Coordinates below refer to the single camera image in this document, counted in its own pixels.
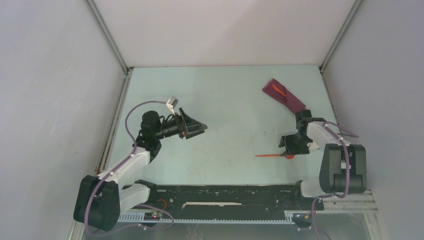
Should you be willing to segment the orange plastic spoon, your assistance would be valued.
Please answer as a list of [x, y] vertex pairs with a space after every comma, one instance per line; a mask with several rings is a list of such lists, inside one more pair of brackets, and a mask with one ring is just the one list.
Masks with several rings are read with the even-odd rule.
[[282, 154], [257, 154], [255, 155], [255, 157], [258, 158], [276, 158], [276, 157], [284, 157], [286, 159], [293, 159], [295, 157], [295, 155], [287, 155], [285, 153]]

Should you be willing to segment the magenta cloth napkin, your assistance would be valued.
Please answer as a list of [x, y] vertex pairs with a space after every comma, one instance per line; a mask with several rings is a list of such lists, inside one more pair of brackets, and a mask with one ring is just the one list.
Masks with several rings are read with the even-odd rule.
[[293, 114], [306, 109], [306, 105], [301, 100], [274, 78], [262, 88], [262, 91], [284, 105]]

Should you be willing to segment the orange plastic knife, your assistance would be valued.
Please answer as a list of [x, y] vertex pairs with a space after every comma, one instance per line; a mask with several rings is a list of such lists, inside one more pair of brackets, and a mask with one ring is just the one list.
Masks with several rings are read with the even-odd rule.
[[284, 97], [287, 97], [287, 95], [281, 89], [279, 89], [276, 85], [273, 84], [272, 87], [276, 92], [280, 93]]

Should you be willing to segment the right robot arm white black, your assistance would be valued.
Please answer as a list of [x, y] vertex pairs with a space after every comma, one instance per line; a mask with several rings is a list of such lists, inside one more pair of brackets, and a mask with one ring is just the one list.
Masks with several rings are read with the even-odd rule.
[[279, 147], [284, 148], [283, 157], [308, 155], [312, 150], [323, 152], [319, 175], [298, 182], [299, 190], [291, 194], [291, 204], [304, 209], [311, 198], [335, 196], [345, 198], [348, 194], [362, 194], [367, 189], [366, 148], [352, 144], [341, 133], [331, 130], [333, 122], [313, 117], [303, 109], [295, 113], [295, 134], [284, 135]]

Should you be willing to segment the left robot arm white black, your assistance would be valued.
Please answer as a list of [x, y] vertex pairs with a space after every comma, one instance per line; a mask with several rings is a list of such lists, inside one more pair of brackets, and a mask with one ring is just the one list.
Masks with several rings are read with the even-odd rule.
[[145, 112], [138, 136], [132, 138], [129, 155], [105, 172], [86, 175], [81, 180], [73, 219], [107, 232], [117, 224], [122, 213], [133, 207], [140, 204], [145, 208], [156, 206], [158, 194], [153, 190], [157, 185], [142, 179], [130, 183], [131, 178], [157, 157], [162, 139], [177, 136], [188, 140], [203, 134], [207, 128], [182, 108], [168, 117], [154, 110]]

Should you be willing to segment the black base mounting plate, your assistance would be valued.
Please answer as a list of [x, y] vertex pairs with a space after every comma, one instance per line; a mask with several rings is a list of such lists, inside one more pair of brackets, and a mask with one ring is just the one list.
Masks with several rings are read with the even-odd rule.
[[146, 203], [167, 211], [175, 221], [277, 222], [288, 213], [324, 210], [324, 204], [303, 197], [298, 184], [273, 185], [156, 185]]

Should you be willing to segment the aluminium frame rail front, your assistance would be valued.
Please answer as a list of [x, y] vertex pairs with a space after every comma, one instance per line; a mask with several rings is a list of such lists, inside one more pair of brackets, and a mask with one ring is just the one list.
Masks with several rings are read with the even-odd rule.
[[318, 213], [375, 213], [370, 191], [315, 201], [294, 185], [157, 185], [147, 202], [129, 211], [118, 200], [96, 197], [88, 215], [92, 227], [110, 230], [117, 222], [290, 223]]

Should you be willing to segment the right corner aluminium post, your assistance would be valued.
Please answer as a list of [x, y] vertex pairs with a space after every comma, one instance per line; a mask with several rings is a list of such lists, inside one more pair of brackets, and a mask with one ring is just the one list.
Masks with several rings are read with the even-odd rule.
[[346, 18], [342, 22], [342, 25], [341, 25], [339, 31], [337, 32], [334, 41], [332, 42], [332, 44], [331, 44], [329, 50], [327, 51], [322, 63], [319, 66], [319, 70], [320, 70], [321, 74], [323, 74], [325, 72], [328, 64], [330, 63], [333, 55], [337, 51], [340, 43], [342, 42], [344, 36], [346, 35], [349, 27], [351, 26], [354, 18], [358, 14], [363, 3], [364, 3], [364, 0], [355, 0], [354, 1], [354, 3], [352, 5], [352, 7], [350, 8]]

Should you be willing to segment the corner aluminium post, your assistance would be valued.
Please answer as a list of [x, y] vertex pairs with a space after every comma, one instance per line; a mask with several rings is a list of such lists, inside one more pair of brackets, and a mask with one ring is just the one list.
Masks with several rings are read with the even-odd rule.
[[90, 11], [95, 23], [97, 24], [100, 32], [102, 33], [103, 37], [105, 38], [105, 41], [107, 45], [109, 46], [111, 52], [113, 53], [115, 59], [117, 60], [120, 68], [124, 72], [125, 75], [128, 75], [130, 72], [130, 67], [127, 65], [126, 61], [124, 60], [124, 57], [109, 29], [107, 26], [107, 23], [104, 19], [104, 17], [101, 14], [101, 11], [99, 7], [97, 6], [96, 2], [94, 0], [84, 0], [84, 3], [86, 4], [88, 10]]
[[342, 25], [341, 25], [339, 31], [337, 32], [334, 41], [332, 42], [332, 44], [331, 44], [329, 50], [327, 51], [322, 63], [319, 66], [319, 70], [320, 70], [321, 74], [323, 74], [325, 72], [328, 64], [330, 63], [333, 55], [337, 51], [340, 43], [342, 42], [344, 36], [346, 35], [349, 27], [351, 26], [354, 18], [358, 14], [363, 3], [364, 3], [364, 0], [355, 0], [354, 1], [354, 3], [352, 5], [352, 7], [350, 8], [346, 18], [342, 22]]

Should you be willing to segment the left corner aluminium post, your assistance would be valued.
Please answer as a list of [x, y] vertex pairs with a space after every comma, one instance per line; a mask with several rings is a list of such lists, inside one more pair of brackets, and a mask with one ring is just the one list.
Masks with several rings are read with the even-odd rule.
[[104, 17], [101, 14], [101, 11], [99, 7], [97, 6], [96, 2], [94, 0], [84, 0], [84, 3], [86, 4], [88, 10], [90, 11], [95, 23], [97, 24], [100, 32], [102, 33], [103, 37], [105, 38], [105, 41], [107, 45], [109, 46], [111, 52], [113, 53], [115, 59], [117, 60], [120, 68], [124, 72], [125, 75], [128, 75], [130, 72], [130, 67], [127, 65], [126, 61], [124, 60], [124, 57], [109, 29], [107, 26], [107, 23], [104, 19]]

